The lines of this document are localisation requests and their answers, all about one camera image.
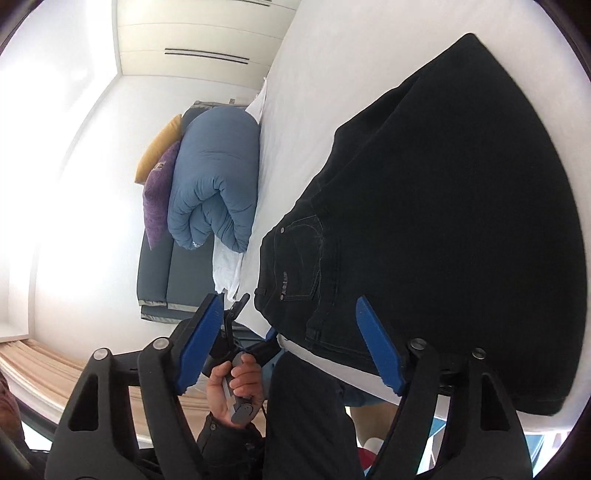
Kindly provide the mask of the person's left hand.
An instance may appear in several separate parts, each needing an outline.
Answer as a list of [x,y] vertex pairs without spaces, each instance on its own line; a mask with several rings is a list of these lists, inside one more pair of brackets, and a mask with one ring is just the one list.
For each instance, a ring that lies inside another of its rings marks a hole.
[[[240,417],[233,421],[225,392],[231,392],[239,398],[249,400],[252,413],[249,418]],[[206,383],[206,398],[211,415],[222,425],[235,429],[243,429],[249,425],[263,406],[263,374],[262,367],[249,353],[242,354],[242,363],[233,366],[226,361],[211,370]]]

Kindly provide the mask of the black sleeve left forearm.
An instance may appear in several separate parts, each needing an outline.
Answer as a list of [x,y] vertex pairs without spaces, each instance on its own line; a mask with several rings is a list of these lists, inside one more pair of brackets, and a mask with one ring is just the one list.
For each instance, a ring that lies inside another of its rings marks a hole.
[[256,426],[229,427],[207,415],[197,447],[209,479],[262,479],[266,441]]

